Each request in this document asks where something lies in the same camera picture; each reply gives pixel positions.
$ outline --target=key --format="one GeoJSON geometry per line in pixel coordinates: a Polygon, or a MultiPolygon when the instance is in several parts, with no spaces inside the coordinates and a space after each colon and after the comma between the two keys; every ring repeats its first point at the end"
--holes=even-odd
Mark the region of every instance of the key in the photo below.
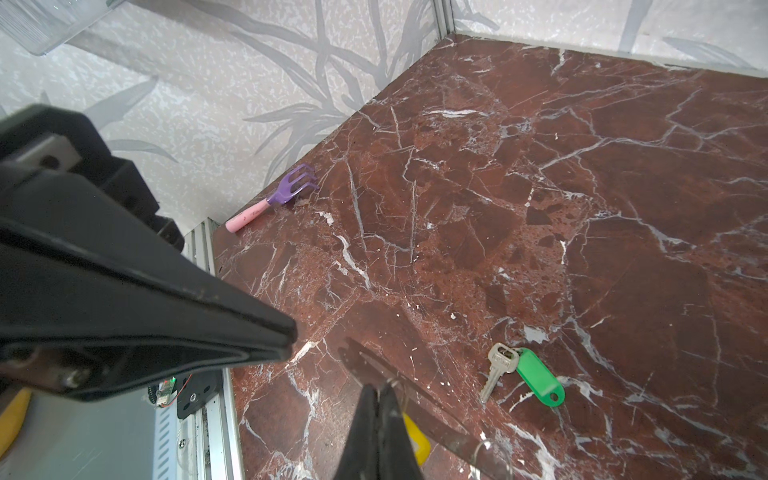
{"type": "Polygon", "coordinates": [[[488,359],[491,360],[491,373],[488,375],[485,387],[480,392],[480,401],[483,403],[486,403],[491,397],[491,392],[502,375],[512,373],[518,368],[520,355],[504,343],[497,343],[488,352],[488,359]]]}

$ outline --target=transparent plastic box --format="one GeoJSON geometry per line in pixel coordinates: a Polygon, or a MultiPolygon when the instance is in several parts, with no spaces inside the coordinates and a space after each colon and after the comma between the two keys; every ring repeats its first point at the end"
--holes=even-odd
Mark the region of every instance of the transparent plastic box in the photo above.
{"type": "Polygon", "coordinates": [[[33,55],[74,37],[124,0],[0,0],[0,28],[33,55]]]}

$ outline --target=white wall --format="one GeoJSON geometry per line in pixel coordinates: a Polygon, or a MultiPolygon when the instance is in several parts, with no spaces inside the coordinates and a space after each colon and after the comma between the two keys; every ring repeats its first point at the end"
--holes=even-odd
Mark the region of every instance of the white wall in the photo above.
{"type": "Polygon", "coordinates": [[[225,221],[436,41],[431,0],[135,0],[44,57],[0,32],[0,115],[84,111],[185,233],[225,221]]]}
{"type": "Polygon", "coordinates": [[[768,74],[765,0],[451,0],[456,30],[768,74]]]}

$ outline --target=screw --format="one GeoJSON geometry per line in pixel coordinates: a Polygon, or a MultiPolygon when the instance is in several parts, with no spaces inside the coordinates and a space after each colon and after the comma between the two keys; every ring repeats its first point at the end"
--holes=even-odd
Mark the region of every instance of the screw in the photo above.
{"type": "Polygon", "coordinates": [[[91,369],[69,369],[64,371],[61,384],[68,389],[76,389],[88,380],[91,369]]]}

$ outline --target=brown marble countertop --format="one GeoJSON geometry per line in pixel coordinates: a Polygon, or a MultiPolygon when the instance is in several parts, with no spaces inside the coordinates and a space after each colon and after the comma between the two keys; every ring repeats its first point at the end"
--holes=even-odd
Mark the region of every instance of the brown marble countertop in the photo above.
{"type": "MultiPolygon", "coordinates": [[[[300,329],[235,370],[248,478],[333,477],[347,337],[518,478],[768,478],[768,80],[449,38],[303,161],[319,193],[214,234],[300,329]],[[564,404],[510,374],[482,405],[495,342],[564,404]]],[[[435,447],[424,473],[469,468],[435,447]]]]}

